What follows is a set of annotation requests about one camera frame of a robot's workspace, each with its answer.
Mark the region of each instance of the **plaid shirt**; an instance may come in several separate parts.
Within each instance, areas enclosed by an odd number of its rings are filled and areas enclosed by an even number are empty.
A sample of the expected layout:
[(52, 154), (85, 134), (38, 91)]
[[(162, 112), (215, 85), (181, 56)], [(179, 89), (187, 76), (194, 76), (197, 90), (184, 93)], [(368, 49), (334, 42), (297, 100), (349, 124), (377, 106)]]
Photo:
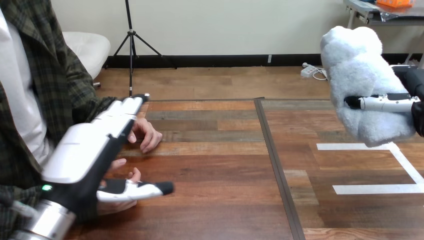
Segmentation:
[[(50, 0), (0, 0), (0, 8), (19, 31), (47, 137), (57, 145), (70, 126), (90, 122), (115, 98), (96, 97), (93, 79), (66, 45)], [(14, 125), (0, 83), (0, 194), (35, 206), (41, 191), (40, 171)], [(95, 206), (88, 207), (78, 219), (91, 219), (96, 213)], [(24, 218), (0, 206), (0, 240), (25, 223)]]

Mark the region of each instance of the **white stuffed toy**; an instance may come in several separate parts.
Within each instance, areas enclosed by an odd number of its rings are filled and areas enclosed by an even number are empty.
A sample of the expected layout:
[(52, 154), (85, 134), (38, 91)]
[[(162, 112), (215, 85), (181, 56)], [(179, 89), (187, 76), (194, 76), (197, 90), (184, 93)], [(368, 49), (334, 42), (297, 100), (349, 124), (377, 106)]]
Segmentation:
[(327, 71), (331, 102), (346, 130), (368, 147), (377, 147), (415, 134), (412, 114), (356, 110), (346, 107), (349, 96), (407, 93), (381, 56), (382, 42), (368, 27), (337, 26), (321, 40), (321, 61)]

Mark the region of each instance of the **black baseboard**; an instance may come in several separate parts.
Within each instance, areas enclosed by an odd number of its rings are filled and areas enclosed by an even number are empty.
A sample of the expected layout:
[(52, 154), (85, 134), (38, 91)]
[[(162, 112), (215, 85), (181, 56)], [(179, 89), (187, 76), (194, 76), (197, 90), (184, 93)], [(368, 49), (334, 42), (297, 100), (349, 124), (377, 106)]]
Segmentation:
[[(390, 64), (403, 63), (407, 58), (406, 53), (384, 53), (382, 57)], [(412, 59), (421, 59), (422, 54), (416, 53)], [(302, 66), (308, 63), (314, 66), (321, 65), (320, 54), (276, 54), (272, 55), (268, 63), (268, 55), (191, 55), (191, 56), (165, 56), (177, 68), (232, 68), (232, 67), (288, 67)], [(109, 56), (103, 67), (130, 68), (130, 56)], [(158, 55), (140, 55), (134, 59), (133, 68), (159, 69), (172, 68), (172, 66)]]

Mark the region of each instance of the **robotic arm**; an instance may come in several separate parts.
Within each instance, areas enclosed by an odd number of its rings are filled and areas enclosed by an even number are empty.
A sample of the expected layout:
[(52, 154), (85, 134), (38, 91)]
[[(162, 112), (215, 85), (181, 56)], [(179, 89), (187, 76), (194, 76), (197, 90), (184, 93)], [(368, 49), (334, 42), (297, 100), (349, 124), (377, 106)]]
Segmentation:
[(12, 240), (61, 240), (87, 205), (125, 202), (170, 194), (172, 182), (132, 182), (108, 179), (100, 182), (127, 142), (136, 114), (149, 95), (115, 101), (90, 123), (68, 129), (42, 172), (41, 199), (33, 210), (19, 202), (3, 201), (27, 217), (30, 223)]
[(412, 113), (416, 132), (424, 137), (424, 69), (409, 65), (391, 66), (408, 93), (372, 96), (348, 96), (344, 105), (351, 109), (396, 113)]

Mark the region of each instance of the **tripod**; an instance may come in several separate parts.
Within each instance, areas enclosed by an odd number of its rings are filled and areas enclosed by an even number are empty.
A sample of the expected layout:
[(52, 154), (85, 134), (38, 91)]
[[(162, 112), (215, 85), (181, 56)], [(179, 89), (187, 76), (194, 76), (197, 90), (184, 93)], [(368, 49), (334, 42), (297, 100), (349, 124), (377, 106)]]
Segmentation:
[(131, 23), (131, 15), (130, 15), (130, 5), (128, 3), (128, 0), (125, 0), (125, 6), (126, 6), (126, 17), (128, 18), (128, 26), (129, 31), (126, 34), (125, 39), (120, 44), (118, 50), (116, 50), (113, 57), (116, 57), (118, 52), (121, 50), (124, 43), (129, 38), (129, 96), (131, 97), (133, 95), (133, 58), (138, 58), (136, 53), (136, 45), (134, 44), (134, 36), (140, 39), (144, 44), (147, 45), (151, 50), (153, 50), (157, 55), (159, 55), (162, 59), (164, 59), (166, 62), (168, 62), (174, 69), (177, 69), (177, 67), (169, 61), (165, 56), (160, 54), (156, 49), (154, 49), (150, 44), (148, 44), (143, 38), (141, 38), (136, 31), (133, 30), (133, 24)]

